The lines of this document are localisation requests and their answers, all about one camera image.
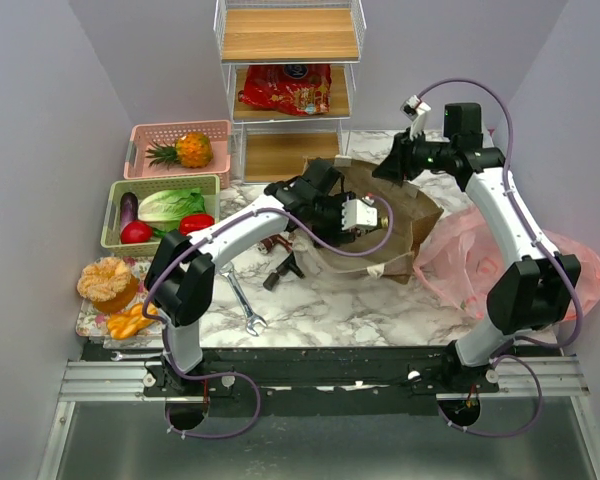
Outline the brown paper grocery bag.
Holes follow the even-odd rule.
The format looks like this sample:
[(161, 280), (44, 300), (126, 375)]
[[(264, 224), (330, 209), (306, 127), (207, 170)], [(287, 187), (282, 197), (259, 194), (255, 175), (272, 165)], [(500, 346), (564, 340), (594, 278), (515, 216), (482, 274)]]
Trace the brown paper grocery bag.
[(372, 176), (375, 165), (338, 155), (329, 162), (345, 177), (347, 190), (361, 197), (374, 194), (385, 199), (394, 213), (394, 226), (388, 242), (365, 257), (345, 257), (318, 248), (302, 231), (293, 241), (294, 253), (301, 269), (309, 276), (325, 275), (357, 280), (364, 277), (388, 278), (406, 284), (421, 245), (425, 242), (443, 210), (415, 185), (394, 185)]

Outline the pink plastic bag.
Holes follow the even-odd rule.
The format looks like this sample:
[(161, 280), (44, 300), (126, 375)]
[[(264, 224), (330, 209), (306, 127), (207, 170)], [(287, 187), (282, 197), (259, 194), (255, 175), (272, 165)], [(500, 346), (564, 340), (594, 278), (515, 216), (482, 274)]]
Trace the pink plastic bag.
[[(584, 313), (600, 301), (600, 257), (589, 247), (551, 231), (548, 239), (581, 264), (576, 285)], [(420, 282), (445, 306), (474, 319), (486, 314), (486, 298), (505, 271), (503, 257), (486, 221), (475, 207), (451, 214), (434, 227), (414, 262)]]

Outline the red snack packet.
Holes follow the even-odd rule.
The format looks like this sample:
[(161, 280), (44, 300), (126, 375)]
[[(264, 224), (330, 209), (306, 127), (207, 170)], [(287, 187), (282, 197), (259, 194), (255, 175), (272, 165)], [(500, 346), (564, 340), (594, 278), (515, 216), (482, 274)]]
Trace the red snack packet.
[(256, 109), (292, 116), (326, 114), (331, 85), (329, 64), (252, 65), (238, 99)]

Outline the red bell pepper toy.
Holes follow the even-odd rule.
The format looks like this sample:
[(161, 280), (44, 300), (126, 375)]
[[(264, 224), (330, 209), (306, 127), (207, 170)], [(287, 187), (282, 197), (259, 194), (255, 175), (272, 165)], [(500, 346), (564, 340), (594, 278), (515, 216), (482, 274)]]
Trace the red bell pepper toy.
[(215, 224), (213, 216), (206, 213), (196, 213), (184, 217), (179, 224), (178, 231), (183, 235), (209, 228)]

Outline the green lettuce toy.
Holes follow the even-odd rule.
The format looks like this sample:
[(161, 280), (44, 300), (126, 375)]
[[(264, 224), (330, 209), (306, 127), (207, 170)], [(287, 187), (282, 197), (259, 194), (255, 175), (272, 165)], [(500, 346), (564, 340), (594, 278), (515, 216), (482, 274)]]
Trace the green lettuce toy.
[(205, 200), (199, 188), (170, 189), (144, 198), (138, 207), (138, 219), (145, 223), (173, 223), (205, 212)]

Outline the red tomato toy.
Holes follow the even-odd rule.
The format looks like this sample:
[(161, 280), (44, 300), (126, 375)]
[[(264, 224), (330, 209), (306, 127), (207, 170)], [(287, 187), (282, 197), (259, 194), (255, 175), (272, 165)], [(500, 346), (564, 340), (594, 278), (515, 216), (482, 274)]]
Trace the red tomato toy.
[(146, 223), (135, 220), (128, 223), (120, 232), (122, 244), (146, 243), (153, 236), (153, 229)]

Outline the purple eggplant toy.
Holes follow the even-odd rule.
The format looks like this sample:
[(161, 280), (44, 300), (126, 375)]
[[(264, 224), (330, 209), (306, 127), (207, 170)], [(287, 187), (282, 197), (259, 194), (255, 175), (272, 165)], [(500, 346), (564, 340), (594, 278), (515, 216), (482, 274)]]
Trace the purple eggplant toy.
[(119, 210), (119, 230), (124, 229), (137, 220), (138, 217), (138, 199), (132, 192), (125, 192), (120, 199)]

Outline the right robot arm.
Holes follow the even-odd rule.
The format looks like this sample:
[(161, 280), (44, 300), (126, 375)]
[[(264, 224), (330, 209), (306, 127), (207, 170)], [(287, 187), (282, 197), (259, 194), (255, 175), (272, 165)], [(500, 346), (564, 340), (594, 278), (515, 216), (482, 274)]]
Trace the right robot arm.
[(422, 99), (410, 97), (402, 110), (411, 125), (395, 135), (373, 177), (402, 185), (425, 171), (452, 176), (482, 214), (504, 260), (505, 271), (486, 297), (485, 319), (445, 349), (441, 382), (460, 392), (476, 380), (475, 368), (485, 367), (517, 335), (564, 319), (581, 264), (546, 241), (505, 168), (505, 155), (484, 146), (479, 104), (446, 105), (442, 142), (426, 138), (430, 108)]

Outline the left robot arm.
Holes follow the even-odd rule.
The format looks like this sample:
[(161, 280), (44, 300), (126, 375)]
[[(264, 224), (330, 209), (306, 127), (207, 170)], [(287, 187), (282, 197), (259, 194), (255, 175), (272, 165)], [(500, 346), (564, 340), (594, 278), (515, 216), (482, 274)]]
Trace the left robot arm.
[(343, 174), (324, 159), (312, 161), (290, 180), (267, 185), (252, 203), (191, 234), (173, 230), (161, 240), (145, 277), (144, 306), (156, 307), (165, 383), (181, 395), (194, 393), (210, 376), (203, 360), (199, 321), (213, 299), (216, 275), (262, 240), (299, 228), (335, 253), (356, 238), (348, 217), (357, 202), (343, 187)]

